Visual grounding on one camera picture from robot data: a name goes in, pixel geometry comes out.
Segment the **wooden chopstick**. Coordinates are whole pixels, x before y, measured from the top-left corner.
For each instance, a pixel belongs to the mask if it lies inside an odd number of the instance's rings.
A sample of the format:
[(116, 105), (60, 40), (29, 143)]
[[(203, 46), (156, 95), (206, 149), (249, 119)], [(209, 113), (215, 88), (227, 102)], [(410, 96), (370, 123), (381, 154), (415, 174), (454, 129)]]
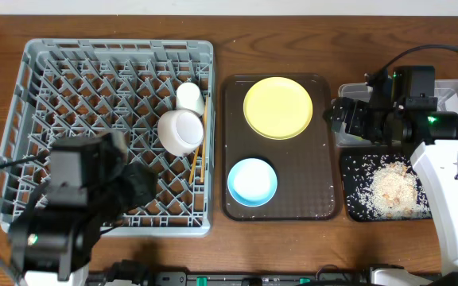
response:
[(190, 170), (190, 175), (189, 175), (189, 178), (188, 178), (188, 184), (191, 185), (193, 184), (193, 180), (195, 178), (195, 174), (196, 174), (196, 162), (197, 162), (197, 158), (198, 158), (198, 154), (199, 154), (199, 151), (200, 151), (200, 147), (198, 146), (194, 152), (194, 157), (193, 157), (193, 160), (192, 160), (192, 167), (191, 167), (191, 170)]
[(204, 173), (205, 173), (205, 153), (206, 153), (206, 143), (208, 139), (208, 99), (205, 101), (204, 105), (204, 115), (203, 115), (203, 124), (204, 124), (204, 140), (202, 144), (202, 153), (201, 153), (201, 172), (200, 172), (200, 182), (204, 183)]

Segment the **cream cup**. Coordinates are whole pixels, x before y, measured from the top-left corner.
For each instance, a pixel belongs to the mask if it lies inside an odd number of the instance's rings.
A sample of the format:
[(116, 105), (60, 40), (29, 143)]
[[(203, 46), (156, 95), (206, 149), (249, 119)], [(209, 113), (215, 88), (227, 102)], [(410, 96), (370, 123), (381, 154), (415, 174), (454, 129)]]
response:
[(204, 115), (204, 98), (200, 88), (192, 82), (182, 83), (177, 88), (177, 110), (190, 110), (197, 117)]

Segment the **yellow plate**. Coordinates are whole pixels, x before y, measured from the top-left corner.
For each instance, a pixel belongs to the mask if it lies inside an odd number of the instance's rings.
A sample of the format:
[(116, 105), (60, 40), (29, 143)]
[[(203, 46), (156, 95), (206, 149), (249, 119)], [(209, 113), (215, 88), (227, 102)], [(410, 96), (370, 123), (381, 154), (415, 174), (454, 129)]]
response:
[(313, 115), (309, 93), (297, 81), (286, 77), (259, 80), (246, 93), (243, 113), (257, 134), (287, 140), (302, 133)]

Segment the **blue bowl with food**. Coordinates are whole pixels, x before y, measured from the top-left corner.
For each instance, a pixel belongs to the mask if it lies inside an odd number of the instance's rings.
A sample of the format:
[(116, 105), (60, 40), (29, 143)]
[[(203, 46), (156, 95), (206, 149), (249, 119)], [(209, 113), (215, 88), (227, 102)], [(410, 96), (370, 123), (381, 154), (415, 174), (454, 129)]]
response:
[(245, 207), (267, 204), (277, 189), (277, 173), (269, 163), (258, 158), (239, 161), (227, 177), (227, 190), (231, 197)]

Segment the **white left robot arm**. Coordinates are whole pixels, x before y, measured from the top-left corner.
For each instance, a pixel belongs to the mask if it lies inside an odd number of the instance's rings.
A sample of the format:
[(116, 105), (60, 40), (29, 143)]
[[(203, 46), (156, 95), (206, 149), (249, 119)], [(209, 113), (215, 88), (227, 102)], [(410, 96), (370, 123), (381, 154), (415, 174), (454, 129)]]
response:
[(21, 273), (51, 272), (67, 282), (124, 213), (155, 197), (157, 173), (140, 163), (54, 164), (8, 230), (11, 262)]

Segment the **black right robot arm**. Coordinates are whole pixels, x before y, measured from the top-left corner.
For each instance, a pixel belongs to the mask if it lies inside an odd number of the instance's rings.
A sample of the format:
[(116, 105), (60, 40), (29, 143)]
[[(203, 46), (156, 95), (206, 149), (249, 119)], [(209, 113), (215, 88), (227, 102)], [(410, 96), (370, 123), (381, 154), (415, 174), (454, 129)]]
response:
[(420, 94), (340, 97), (323, 113), (329, 128), (374, 143), (400, 142), (427, 195), (441, 247), (436, 285), (458, 285), (458, 114), (437, 109), (437, 98)]

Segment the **grey dishwasher rack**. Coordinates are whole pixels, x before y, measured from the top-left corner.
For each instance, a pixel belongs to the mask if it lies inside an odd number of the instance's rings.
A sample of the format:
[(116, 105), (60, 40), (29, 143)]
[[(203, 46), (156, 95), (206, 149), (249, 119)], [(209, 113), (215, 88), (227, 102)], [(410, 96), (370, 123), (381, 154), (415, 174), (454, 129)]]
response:
[[(204, 183), (201, 153), (175, 157), (157, 134), (186, 82), (208, 99)], [(62, 137), (123, 132), (130, 162), (158, 174), (156, 196), (122, 217), (117, 236), (194, 238), (212, 227), (215, 145), (215, 53), (201, 40), (33, 39), (23, 52), (0, 144), (0, 227), (25, 209), (49, 179), (48, 152)]]

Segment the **clear plastic bin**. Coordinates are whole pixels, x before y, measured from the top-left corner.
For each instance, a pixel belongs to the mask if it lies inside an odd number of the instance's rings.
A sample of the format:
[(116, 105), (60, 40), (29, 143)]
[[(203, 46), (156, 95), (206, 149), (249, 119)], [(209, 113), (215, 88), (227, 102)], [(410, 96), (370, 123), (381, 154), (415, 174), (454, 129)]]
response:
[[(339, 97), (348, 97), (368, 102), (371, 97), (372, 88), (365, 83), (346, 83), (338, 90)], [(458, 113), (458, 79), (437, 79), (435, 81), (434, 95), (438, 98), (438, 111), (450, 111)], [(336, 146), (346, 147), (367, 147), (371, 142), (361, 137), (346, 134), (344, 128), (335, 133)]]

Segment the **dark brown serving tray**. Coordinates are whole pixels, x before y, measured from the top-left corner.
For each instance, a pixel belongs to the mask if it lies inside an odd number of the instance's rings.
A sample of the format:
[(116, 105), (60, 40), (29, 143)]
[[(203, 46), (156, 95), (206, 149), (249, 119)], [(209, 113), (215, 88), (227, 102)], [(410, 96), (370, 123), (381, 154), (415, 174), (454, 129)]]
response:
[(246, 207), (222, 192), (224, 214), (235, 221), (328, 220), (336, 215), (333, 136), (322, 118), (331, 95), (326, 80), (315, 74), (291, 74), (310, 95), (313, 116), (306, 130), (284, 141), (254, 132), (243, 114), (243, 100), (261, 75), (232, 75), (221, 87), (223, 174), (246, 158), (269, 163), (278, 176), (274, 197), (260, 207)]

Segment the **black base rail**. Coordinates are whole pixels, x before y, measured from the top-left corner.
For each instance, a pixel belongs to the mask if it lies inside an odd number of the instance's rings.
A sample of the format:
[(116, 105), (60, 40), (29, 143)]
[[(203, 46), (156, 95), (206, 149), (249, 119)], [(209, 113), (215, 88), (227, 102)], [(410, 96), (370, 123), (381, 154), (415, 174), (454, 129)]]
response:
[(163, 268), (161, 271), (137, 261), (115, 262), (103, 271), (90, 272), (88, 286), (156, 285), (156, 286), (216, 286), (216, 285), (298, 285), (312, 281), (369, 283), (370, 269), (346, 270), (335, 265), (324, 265), (311, 273), (231, 273), (190, 272), (186, 268)]

